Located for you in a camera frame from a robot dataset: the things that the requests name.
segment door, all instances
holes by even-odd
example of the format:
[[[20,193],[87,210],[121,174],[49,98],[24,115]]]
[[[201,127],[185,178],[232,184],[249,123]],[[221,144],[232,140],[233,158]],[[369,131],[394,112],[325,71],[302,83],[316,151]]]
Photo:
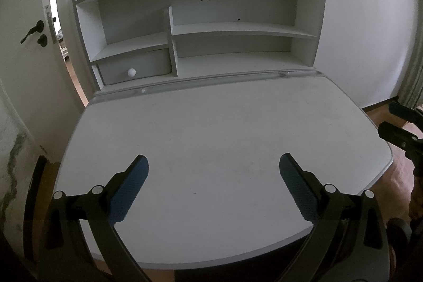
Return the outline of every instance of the door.
[[[35,142],[60,161],[84,106],[52,42],[46,5],[49,0],[0,0],[0,81]],[[44,30],[21,44],[40,20]],[[42,35],[45,47],[37,43]]]

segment marble wall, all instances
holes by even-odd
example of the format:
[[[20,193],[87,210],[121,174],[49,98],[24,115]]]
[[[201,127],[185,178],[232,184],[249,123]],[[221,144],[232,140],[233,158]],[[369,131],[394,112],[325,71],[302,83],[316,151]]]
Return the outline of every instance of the marble wall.
[[[39,155],[40,149],[0,90],[0,230],[20,256],[25,202]]]

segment gray drawer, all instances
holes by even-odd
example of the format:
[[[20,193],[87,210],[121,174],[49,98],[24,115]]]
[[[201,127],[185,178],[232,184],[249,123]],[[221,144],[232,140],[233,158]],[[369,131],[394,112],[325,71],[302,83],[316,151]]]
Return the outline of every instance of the gray drawer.
[[[172,72],[171,59],[167,48],[142,53],[136,50],[122,53],[101,60],[97,65],[105,85]],[[129,69],[135,70],[133,77],[128,75]]]

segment desk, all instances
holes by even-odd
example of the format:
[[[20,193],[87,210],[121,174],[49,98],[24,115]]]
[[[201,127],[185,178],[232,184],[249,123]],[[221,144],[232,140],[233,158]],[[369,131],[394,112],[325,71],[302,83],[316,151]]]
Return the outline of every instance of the desk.
[[[137,154],[149,176],[115,228],[142,268],[254,257],[310,231],[279,175],[290,152],[322,184],[358,194],[392,162],[367,116],[324,76],[248,81],[88,105],[56,190],[105,185]],[[90,250],[100,254],[84,228]]]

